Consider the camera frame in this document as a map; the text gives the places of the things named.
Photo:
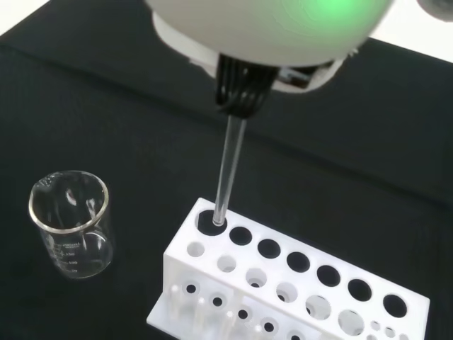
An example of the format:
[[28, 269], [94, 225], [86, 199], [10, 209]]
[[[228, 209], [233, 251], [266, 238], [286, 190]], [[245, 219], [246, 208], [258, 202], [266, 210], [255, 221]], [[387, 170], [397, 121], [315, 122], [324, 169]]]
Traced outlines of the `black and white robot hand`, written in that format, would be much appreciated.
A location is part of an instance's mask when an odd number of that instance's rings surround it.
[[220, 112], [251, 117], [271, 90], [330, 81], [390, 1], [148, 1], [158, 36], [216, 80]]

